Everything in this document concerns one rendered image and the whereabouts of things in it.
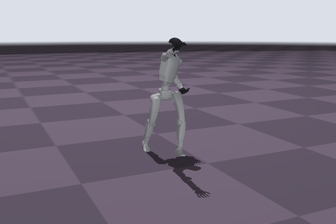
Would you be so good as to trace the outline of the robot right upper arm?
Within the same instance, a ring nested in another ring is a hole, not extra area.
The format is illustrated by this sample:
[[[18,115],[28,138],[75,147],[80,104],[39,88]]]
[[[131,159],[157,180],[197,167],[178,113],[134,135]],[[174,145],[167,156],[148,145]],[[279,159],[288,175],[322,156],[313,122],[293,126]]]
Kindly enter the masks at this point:
[[[164,62],[167,62],[167,60],[169,58],[172,58],[173,56],[169,56],[169,55],[166,55],[166,53],[163,53],[162,56],[161,56],[161,60],[164,61]]]

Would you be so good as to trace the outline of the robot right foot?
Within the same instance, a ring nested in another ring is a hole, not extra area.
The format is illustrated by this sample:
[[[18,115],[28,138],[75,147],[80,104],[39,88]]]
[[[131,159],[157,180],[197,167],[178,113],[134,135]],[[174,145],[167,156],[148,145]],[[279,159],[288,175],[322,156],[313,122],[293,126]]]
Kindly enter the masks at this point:
[[[143,141],[144,142],[144,141]],[[142,142],[142,146],[143,146],[143,150],[145,151],[145,152],[149,152],[150,151],[150,148],[149,148],[149,146],[148,146],[148,144],[145,142],[145,144]]]

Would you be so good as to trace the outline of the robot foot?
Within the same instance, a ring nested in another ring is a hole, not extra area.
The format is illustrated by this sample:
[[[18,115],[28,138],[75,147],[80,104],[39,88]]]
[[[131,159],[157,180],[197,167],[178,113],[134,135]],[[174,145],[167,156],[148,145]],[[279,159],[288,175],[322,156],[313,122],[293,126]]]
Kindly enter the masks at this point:
[[[143,141],[144,142],[144,141]],[[143,146],[143,150],[145,151],[145,152],[149,152],[150,151],[150,148],[149,148],[149,146],[148,146],[148,144],[145,142],[145,144],[142,142],[142,146]]]
[[[175,154],[177,154],[178,156],[186,156],[186,154],[180,148],[179,148],[179,150],[176,149]]]

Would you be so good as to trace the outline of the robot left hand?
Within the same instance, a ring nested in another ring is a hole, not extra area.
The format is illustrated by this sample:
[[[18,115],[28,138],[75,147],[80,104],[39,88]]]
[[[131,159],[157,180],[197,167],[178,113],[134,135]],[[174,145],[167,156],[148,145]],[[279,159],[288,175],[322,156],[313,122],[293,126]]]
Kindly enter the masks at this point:
[[[187,92],[189,91],[189,89],[190,89],[190,88],[185,89],[185,88],[183,87],[183,88],[179,89],[179,91],[181,92],[181,94],[185,94],[185,93],[187,93]]]

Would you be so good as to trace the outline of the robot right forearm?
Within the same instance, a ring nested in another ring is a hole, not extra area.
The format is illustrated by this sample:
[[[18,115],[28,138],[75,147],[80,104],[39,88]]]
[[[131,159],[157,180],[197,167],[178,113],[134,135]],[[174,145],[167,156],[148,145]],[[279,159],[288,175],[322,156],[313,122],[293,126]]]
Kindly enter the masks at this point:
[[[169,56],[173,56],[174,54],[176,54],[179,50],[175,50],[173,52],[173,48],[172,49],[169,49],[167,52],[166,52],[166,55],[169,55]]]

